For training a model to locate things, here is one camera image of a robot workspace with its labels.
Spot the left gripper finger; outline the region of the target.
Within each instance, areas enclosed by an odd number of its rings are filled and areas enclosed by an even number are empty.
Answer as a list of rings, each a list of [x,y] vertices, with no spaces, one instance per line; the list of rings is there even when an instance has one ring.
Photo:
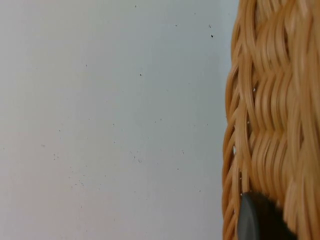
[[[296,240],[275,203],[258,192],[242,194],[237,221],[239,240]]]

